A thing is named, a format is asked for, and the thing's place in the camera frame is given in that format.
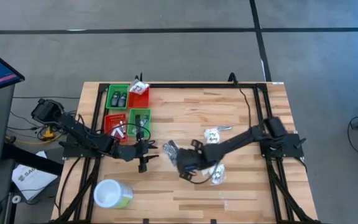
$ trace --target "green basket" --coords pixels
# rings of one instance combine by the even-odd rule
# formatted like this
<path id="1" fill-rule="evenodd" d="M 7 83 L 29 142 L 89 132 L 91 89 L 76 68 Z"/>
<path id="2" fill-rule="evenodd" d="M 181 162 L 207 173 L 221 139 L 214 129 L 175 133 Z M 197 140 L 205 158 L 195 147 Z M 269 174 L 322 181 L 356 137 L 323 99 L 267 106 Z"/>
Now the green basket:
<path id="1" fill-rule="evenodd" d="M 106 98 L 106 108 L 110 110 L 126 110 L 128 106 L 128 97 L 129 97 L 128 88 L 129 88 L 128 84 L 110 85 Z M 127 93 L 127 100 L 125 102 L 125 107 L 119 108 L 119 107 L 111 106 L 111 97 L 113 96 L 115 91 L 119 91 L 120 97 L 122 93 Z"/>
<path id="2" fill-rule="evenodd" d="M 129 123 L 131 124 L 135 124 L 135 116 L 136 115 L 140 115 L 140 119 L 145 119 L 144 115 L 148 115 L 149 116 L 149 120 L 146 122 L 146 124 L 144 125 L 145 128 L 147 128 L 150 132 L 151 130 L 151 120 L 152 120 L 152 111 L 150 109 L 131 109 L 129 111 Z M 132 132 L 132 129 L 136 128 L 136 126 L 128 124 L 128 136 L 136 136 L 136 134 L 134 134 Z M 148 138 L 149 132 L 144 130 L 144 137 Z"/>

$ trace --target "wooden tabletop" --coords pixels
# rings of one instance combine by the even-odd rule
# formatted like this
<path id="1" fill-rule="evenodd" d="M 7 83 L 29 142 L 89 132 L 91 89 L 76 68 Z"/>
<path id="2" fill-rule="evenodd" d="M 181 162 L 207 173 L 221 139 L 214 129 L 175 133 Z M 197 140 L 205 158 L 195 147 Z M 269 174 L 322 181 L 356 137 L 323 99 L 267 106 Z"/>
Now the wooden tabletop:
<path id="1" fill-rule="evenodd" d="M 86 82 L 83 86 L 78 113 L 87 126 L 91 126 L 98 85 L 98 82 Z M 288 131 L 294 131 L 285 86 L 282 83 L 267 83 L 267 87 L 273 115 L 280 117 Z M 251 123 L 255 125 L 258 121 L 254 94 L 246 88 L 243 92 L 250 103 Z M 262 93 L 260 99 L 266 117 Z M 103 120 L 103 108 L 104 103 L 100 109 L 98 129 Z M 194 185 L 180 179 L 162 149 L 162 145 L 171 139 L 185 149 L 190 148 L 192 139 L 205 142 L 204 129 L 219 125 L 234 126 L 230 131 L 221 132 L 221 141 L 246 131 L 249 125 L 247 105 L 238 89 L 152 88 L 150 109 L 152 139 L 156 140 L 158 149 L 150 150 L 149 154 L 159 154 L 160 157 L 152 159 L 147 164 L 148 171 L 143 174 L 137 172 L 137 159 L 124 162 L 104 157 L 98 182 L 119 180 L 133 188 L 134 200 L 126 209 L 105 209 L 95 204 L 92 223 L 140 223 L 143 218 L 149 218 L 151 223 L 209 223 L 210 219 L 217 219 L 218 223 L 275 223 L 269 178 L 259 144 L 250 144 L 224 157 L 221 163 L 226 168 L 226 179 L 220 185 Z M 65 161 L 62 180 L 74 161 L 75 158 Z M 81 159 L 77 163 L 69 176 L 62 211 L 78 192 L 83 161 Z M 285 159 L 284 167 L 290 193 L 307 215 L 317 219 L 305 168 L 294 159 Z M 286 218 L 281 194 L 279 199 L 282 216 Z M 88 194 L 84 197 L 81 218 L 85 217 L 87 203 Z M 54 208 L 52 218 L 57 217 L 58 212 Z"/>

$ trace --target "gray floor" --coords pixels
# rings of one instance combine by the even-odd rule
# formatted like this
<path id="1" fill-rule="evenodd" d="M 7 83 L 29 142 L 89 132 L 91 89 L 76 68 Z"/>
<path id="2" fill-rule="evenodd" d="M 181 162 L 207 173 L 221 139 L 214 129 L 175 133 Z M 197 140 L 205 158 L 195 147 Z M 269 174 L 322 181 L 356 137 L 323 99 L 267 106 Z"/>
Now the gray floor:
<path id="1" fill-rule="evenodd" d="M 358 27 L 356 0 L 256 0 L 262 28 Z M 249 2 L 173 0 L 0 0 L 0 30 L 253 27 Z M 358 116 L 358 32 L 264 33 L 274 82 L 285 82 L 305 143 L 319 219 L 358 223 L 358 154 L 346 136 Z M 263 81 L 255 34 L 0 35 L 0 57 L 26 76 L 16 96 L 79 96 L 84 81 Z M 75 110 L 78 100 L 60 100 Z M 37 100 L 14 100 L 29 118 Z M 29 127 L 11 117 L 9 125 Z M 358 148 L 358 132 L 351 133 Z M 21 146 L 60 158 L 56 145 Z M 46 222 L 56 192 L 20 204 L 16 223 Z"/>

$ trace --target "red basket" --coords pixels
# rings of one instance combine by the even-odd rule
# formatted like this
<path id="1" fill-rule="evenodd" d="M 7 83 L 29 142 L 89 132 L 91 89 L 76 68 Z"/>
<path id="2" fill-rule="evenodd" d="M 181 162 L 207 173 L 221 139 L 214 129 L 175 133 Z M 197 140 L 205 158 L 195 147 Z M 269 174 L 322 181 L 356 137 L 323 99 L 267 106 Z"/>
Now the red basket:
<path id="1" fill-rule="evenodd" d="M 148 108 L 149 90 L 150 88 L 147 88 L 141 95 L 129 92 L 128 108 Z"/>
<path id="2" fill-rule="evenodd" d="M 112 132 L 115 126 L 120 125 L 120 121 L 127 123 L 126 116 L 124 114 L 107 115 L 106 117 L 104 117 L 104 133 L 110 134 L 110 132 Z M 115 135 L 115 137 L 121 139 L 121 142 L 127 141 L 128 137 L 126 129 L 127 127 L 125 126 L 123 128 L 123 130 L 125 131 L 124 138 L 121 139 L 119 134 Z"/>

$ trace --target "black metal frame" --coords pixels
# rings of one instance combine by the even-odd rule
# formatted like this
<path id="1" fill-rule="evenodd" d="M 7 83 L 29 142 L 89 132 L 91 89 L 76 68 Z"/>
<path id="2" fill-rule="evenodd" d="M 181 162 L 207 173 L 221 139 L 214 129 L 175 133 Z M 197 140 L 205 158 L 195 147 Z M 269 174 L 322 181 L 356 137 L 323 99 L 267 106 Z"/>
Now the black metal frame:
<path id="1" fill-rule="evenodd" d="M 237 78 L 233 73 L 230 74 L 228 81 L 229 82 L 233 81 L 234 85 L 233 85 L 233 83 L 151 83 L 150 87 L 151 88 L 238 88 L 238 87 L 251 88 L 254 92 L 258 122 L 259 122 L 259 125 L 263 128 L 264 117 L 263 117 L 263 112 L 262 112 L 262 105 L 260 102 L 260 96 L 259 96 L 260 91 L 263 93 L 263 96 L 264 96 L 267 116 L 268 116 L 268 118 L 273 117 L 272 109 L 270 106 L 269 93 L 267 90 L 266 83 L 238 83 Z M 101 103 L 102 103 L 101 99 L 102 99 L 103 92 L 108 89 L 109 85 L 110 85 L 109 83 L 100 83 L 99 84 L 98 96 L 97 96 L 96 105 L 94 108 L 93 120 L 92 120 L 92 126 L 91 126 L 91 128 L 93 130 L 96 129 L 96 125 L 98 123 L 98 115 L 99 115 L 99 111 L 100 111 L 100 107 L 101 107 Z M 107 114 L 107 109 L 104 108 L 103 115 L 105 116 L 106 114 Z M 276 173 L 273 169 L 272 158 L 265 157 L 265 160 L 266 160 L 267 172 L 269 173 L 269 176 L 270 176 L 270 174 L 276 175 Z M 295 221 L 290 202 L 286 199 L 285 199 L 285 208 L 286 208 L 288 220 L 282 219 L 282 214 L 281 214 L 280 203 L 278 200 L 278 193 L 277 193 L 276 186 L 279 187 L 279 189 L 282 192 L 285 191 L 284 194 L 286 194 L 287 198 L 291 199 L 292 203 L 294 203 L 294 200 L 291 197 L 291 195 L 289 195 L 289 193 L 288 193 L 287 180 L 285 178 L 285 172 L 284 172 L 284 166 L 283 166 L 283 158 L 276 157 L 274 160 L 277 163 L 278 174 L 279 174 L 280 184 L 281 184 L 281 186 L 278 186 L 277 185 L 278 183 L 275 183 L 273 181 L 273 179 L 269 177 L 269 184 L 270 184 L 270 189 L 271 189 L 271 193 L 272 193 L 272 202 L 273 202 L 273 208 L 274 208 L 274 212 L 275 212 L 276 222 L 277 223 L 309 223 L 309 221 L 303 221 L 303 222 Z M 94 166 L 96 166 L 95 169 L 97 170 L 97 172 L 99 172 L 100 162 L 101 162 L 101 158 L 97 157 L 95 159 L 95 163 L 94 163 Z M 90 158 L 87 157 L 85 159 L 85 163 L 83 166 L 83 173 L 81 176 L 80 189 L 85 185 L 86 177 L 88 176 L 88 171 L 89 171 L 89 164 L 90 164 Z M 97 184 L 97 178 L 95 178 L 95 181 L 92 183 L 91 190 L 94 190 L 94 188 L 96 187 L 96 184 Z M 92 218 L 92 212 L 93 212 L 93 204 L 94 204 L 93 197 L 92 197 L 92 194 L 90 194 L 89 199 L 88 199 L 88 207 L 86 209 L 85 220 L 80 220 L 80 211 L 81 211 L 81 203 L 80 203 L 79 206 L 77 206 L 77 208 L 75 210 L 74 221 L 78 221 L 78 222 L 86 221 L 86 222 L 90 223 L 90 220 Z M 149 219 L 145 218 L 144 223 L 148 223 L 148 222 L 149 222 Z"/>
<path id="2" fill-rule="evenodd" d="M 1 160 L 13 159 L 16 163 L 36 168 L 50 174 L 61 175 L 63 165 L 50 159 L 27 152 L 13 144 L 4 143 Z"/>

